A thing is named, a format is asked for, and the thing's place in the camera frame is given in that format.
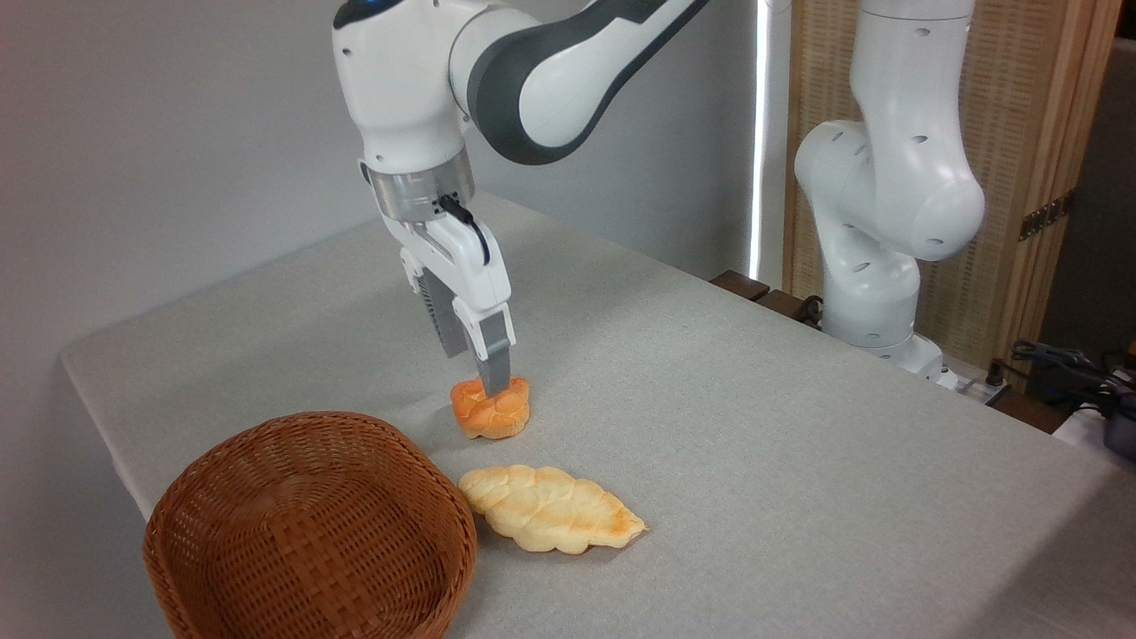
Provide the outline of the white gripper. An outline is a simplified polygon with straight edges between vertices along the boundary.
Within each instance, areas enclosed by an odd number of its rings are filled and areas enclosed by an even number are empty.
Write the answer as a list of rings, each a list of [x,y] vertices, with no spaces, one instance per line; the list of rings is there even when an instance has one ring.
[[[486,397],[504,392],[516,333],[507,304],[511,284],[492,232],[449,213],[423,223],[382,215],[382,222],[401,246],[406,276],[446,358],[470,351]]]

